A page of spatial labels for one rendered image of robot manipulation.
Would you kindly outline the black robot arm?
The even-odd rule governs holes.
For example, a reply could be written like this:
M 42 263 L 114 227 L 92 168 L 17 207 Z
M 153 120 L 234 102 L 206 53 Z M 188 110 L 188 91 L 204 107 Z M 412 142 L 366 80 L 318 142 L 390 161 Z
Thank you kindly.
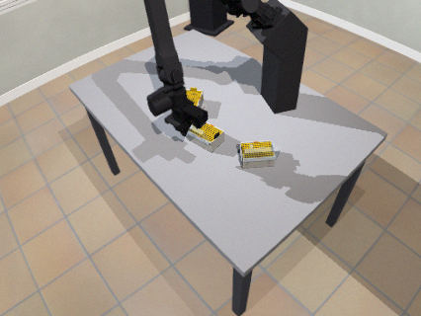
M 172 106 L 184 107 L 188 103 L 182 109 L 173 108 L 174 120 L 184 123 L 188 119 L 196 129 L 200 129 L 209 119 L 208 112 L 187 99 L 186 87 L 183 86 L 185 82 L 182 63 L 179 62 L 173 42 L 165 0 L 143 1 L 155 50 L 158 78 L 164 84 L 163 87 L 147 96 L 148 107 L 152 114 L 158 117 L 171 110 Z M 272 28 L 282 10 L 279 6 L 271 7 L 261 0 L 219 1 L 223 2 L 221 3 L 224 4 L 224 9 L 229 15 L 236 18 L 241 14 L 242 17 L 250 15 L 252 21 L 250 27 L 253 29 Z

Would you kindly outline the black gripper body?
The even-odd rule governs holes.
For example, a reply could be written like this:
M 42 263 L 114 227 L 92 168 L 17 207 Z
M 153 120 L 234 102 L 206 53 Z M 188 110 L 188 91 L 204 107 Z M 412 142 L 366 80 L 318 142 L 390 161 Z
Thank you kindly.
M 188 103 L 187 103 L 187 105 L 188 105 Z M 186 107 L 186 106 L 184 106 L 184 107 Z M 172 109 L 173 108 L 174 109 L 182 109 L 184 107 L 173 107 L 172 106 Z M 179 122 L 175 121 L 173 112 L 168 117 L 166 117 L 164 120 L 165 120 L 166 123 L 172 124 L 177 131 L 181 131 L 184 127 L 186 127 L 189 123 L 191 123 L 188 119 L 184 123 L 179 123 Z

